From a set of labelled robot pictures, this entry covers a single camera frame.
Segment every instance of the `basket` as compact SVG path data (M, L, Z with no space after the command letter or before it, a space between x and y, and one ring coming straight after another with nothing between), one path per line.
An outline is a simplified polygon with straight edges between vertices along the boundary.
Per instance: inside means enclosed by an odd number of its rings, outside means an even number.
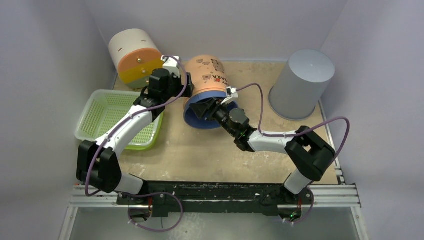
M92 93L81 114L75 137L79 140L94 141L104 135L128 113L138 92L97 90ZM148 150L155 144L161 129L163 113L149 126L137 134L127 150Z

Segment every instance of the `beige table surface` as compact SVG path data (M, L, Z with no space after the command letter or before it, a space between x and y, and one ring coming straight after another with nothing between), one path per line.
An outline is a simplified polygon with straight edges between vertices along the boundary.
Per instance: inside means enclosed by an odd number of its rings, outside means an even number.
M277 81L283 63L224 62L231 86L242 87L259 83L265 101L262 129L287 132L306 125L313 127L323 121L320 107L306 120L289 121L273 112L268 103L268 93ZM114 90L132 91L120 79ZM258 126L261 95L252 86L239 92L237 103L244 109L250 124ZM145 180L283 183L296 167L291 159L281 153L243 152L234 139L223 129L199 130L188 126L183 119L184 99L180 98L166 107L161 130L155 146L148 151L125 150L119 159L123 172ZM316 133L328 140L324 127ZM330 167L319 184L338 184L336 172Z

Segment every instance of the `yellow stripe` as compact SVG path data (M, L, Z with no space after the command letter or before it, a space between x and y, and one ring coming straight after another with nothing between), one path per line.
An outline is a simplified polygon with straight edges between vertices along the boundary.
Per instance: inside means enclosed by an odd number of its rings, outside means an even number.
M118 72L118 75L124 84L134 82L135 80L147 77L152 74L153 70L159 69L164 65L164 62L158 58L144 64L140 64L129 70Z

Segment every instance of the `gray floor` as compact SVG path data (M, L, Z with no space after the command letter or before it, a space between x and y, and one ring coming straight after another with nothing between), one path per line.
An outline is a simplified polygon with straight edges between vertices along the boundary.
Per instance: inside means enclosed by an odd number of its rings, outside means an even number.
M163 226L170 227L179 215L163 218ZM276 217L261 214L186 213L175 229L165 233L149 232L128 224L123 208L94 208L79 210L72 240L357 240L359 239L350 208L315 208L308 219L294 227L283 224ZM151 228L162 228L161 219L144 223Z

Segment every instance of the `gray trash can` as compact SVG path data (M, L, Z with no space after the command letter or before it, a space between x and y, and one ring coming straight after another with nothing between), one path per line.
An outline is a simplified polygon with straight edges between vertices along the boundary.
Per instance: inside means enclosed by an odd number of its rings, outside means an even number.
M315 109L336 68L324 53L304 49L290 56L269 91L271 108L288 120L303 120Z

